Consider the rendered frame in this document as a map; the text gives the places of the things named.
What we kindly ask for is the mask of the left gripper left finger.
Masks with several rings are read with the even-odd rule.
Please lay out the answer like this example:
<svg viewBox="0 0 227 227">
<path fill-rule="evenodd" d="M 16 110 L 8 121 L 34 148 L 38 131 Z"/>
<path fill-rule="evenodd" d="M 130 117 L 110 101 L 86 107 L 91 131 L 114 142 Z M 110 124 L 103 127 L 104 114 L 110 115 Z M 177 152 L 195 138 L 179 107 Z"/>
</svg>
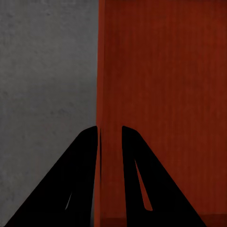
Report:
<svg viewBox="0 0 227 227">
<path fill-rule="evenodd" d="M 90 227 L 97 126 L 83 130 L 5 227 Z"/>
</svg>

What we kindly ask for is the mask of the storage box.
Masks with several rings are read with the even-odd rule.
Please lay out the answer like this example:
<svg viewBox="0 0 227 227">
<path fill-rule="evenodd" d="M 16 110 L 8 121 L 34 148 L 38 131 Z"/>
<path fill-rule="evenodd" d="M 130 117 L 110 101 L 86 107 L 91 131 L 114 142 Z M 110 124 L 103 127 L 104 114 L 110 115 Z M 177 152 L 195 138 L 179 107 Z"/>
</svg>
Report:
<svg viewBox="0 0 227 227">
<path fill-rule="evenodd" d="M 227 227 L 227 0 L 99 0 L 96 126 L 94 227 L 127 227 L 122 126 Z"/>
</svg>

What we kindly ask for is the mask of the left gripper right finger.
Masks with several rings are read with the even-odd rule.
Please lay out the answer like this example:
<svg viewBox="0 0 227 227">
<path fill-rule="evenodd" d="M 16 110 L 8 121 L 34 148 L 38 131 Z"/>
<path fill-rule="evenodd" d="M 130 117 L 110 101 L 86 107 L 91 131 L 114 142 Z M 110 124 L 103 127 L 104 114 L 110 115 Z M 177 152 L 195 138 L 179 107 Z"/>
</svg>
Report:
<svg viewBox="0 0 227 227">
<path fill-rule="evenodd" d="M 127 227 L 207 227 L 142 136 L 122 126 Z M 138 166 L 153 211 L 144 208 Z"/>
</svg>

